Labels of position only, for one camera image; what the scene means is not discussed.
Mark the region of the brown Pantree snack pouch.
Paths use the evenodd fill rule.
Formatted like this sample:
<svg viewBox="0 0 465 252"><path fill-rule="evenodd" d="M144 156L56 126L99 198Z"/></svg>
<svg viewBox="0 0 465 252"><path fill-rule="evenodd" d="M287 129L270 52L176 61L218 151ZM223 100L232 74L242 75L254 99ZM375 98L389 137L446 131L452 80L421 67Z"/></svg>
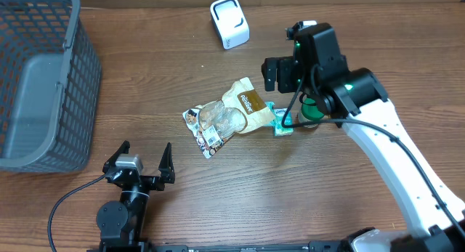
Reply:
<svg viewBox="0 0 465 252"><path fill-rule="evenodd" d="M248 77L233 83L218 100L186 110L182 117L204 157L214 156L236 134L263 127L268 108Z"/></svg>

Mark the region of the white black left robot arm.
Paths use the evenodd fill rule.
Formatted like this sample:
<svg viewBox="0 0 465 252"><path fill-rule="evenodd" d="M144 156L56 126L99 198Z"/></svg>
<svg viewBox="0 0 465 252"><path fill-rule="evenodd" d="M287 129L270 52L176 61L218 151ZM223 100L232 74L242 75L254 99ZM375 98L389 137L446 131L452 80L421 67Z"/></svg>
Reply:
<svg viewBox="0 0 465 252"><path fill-rule="evenodd" d="M154 251L152 243L141 237L150 192L163 191L166 184L175 183L171 143L163 152L159 176L143 175L141 158L130 155L129 148L130 143L123 142L102 168L107 182L121 188L121 196L97 212L99 251Z"/></svg>

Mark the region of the teal snack bar wrapper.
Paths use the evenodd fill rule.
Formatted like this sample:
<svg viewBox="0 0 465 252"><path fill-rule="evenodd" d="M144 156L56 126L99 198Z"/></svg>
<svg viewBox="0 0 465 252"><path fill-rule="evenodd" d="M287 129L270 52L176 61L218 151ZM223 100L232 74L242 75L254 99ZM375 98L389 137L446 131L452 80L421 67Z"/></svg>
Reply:
<svg viewBox="0 0 465 252"><path fill-rule="evenodd" d="M275 125L275 114L274 114L274 111L273 111L273 106L275 105L274 102L265 102L268 110L266 112L266 115L265 115L265 120L267 121L267 123L264 125L264 126L270 126L270 127L273 127Z"/></svg>

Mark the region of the green lidded cup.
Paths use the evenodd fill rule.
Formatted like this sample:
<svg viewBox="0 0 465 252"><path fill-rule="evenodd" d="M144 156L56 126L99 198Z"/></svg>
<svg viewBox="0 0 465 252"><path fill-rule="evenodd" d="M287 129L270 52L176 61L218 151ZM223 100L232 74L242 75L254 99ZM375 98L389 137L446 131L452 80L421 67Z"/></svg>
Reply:
<svg viewBox="0 0 465 252"><path fill-rule="evenodd" d="M318 110L316 102L313 99L307 98L302 94L299 98L299 102L302 104L297 115L300 123L319 121L325 117L325 115Z"/></svg>

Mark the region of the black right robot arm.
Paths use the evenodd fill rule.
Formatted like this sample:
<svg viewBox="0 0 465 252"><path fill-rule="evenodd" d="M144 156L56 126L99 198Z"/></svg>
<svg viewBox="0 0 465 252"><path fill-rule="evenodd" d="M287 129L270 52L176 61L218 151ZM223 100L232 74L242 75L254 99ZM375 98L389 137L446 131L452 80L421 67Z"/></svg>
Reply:
<svg viewBox="0 0 465 252"><path fill-rule="evenodd" d="M463 251L464 202L428 164L375 75L349 70L344 57L327 61L271 57L262 64L265 89L305 93L325 123L341 127L368 156L394 196L407 231L373 227L330 243L335 251Z"/></svg>

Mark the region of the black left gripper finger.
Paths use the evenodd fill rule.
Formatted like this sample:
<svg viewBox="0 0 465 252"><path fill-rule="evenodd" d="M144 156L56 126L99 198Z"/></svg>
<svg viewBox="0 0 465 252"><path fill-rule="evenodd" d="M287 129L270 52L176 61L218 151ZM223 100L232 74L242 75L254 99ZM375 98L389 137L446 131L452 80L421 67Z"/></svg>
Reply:
<svg viewBox="0 0 465 252"><path fill-rule="evenodd" d="M129 148L130 148L130 142L125 140L121 146L116 150L116 152L110 156L107 161L104 163L102 171L103 172L108 172L108 170L111 167L114 167L116 165L116 161L119 158L120 155L122 154L128 154L129 153Z"/></svg>
<svg viewBox="0 0 465 252"><path fill-rule="evenodd" d="M171 143L168 142L159 163L158 170L161 172L161 180L164 183L175 183L175 171L172 160Z"/></svg>

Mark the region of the teal tissue pack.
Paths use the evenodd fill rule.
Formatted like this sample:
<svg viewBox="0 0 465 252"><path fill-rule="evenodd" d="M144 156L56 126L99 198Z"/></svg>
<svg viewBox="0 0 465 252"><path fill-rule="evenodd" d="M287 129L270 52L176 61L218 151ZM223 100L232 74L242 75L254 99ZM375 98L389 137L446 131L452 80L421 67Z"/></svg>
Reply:
<svg viewBox="0 0 465 252"><path fill-rule="evenodd" d="M286 111L286 108L272 109L275 115L275 120L273 121L273 133L275 137L290 136L294 132L292 128L283 127L283 123L287 126L293 123L291 115L286 115Z"/></svg>

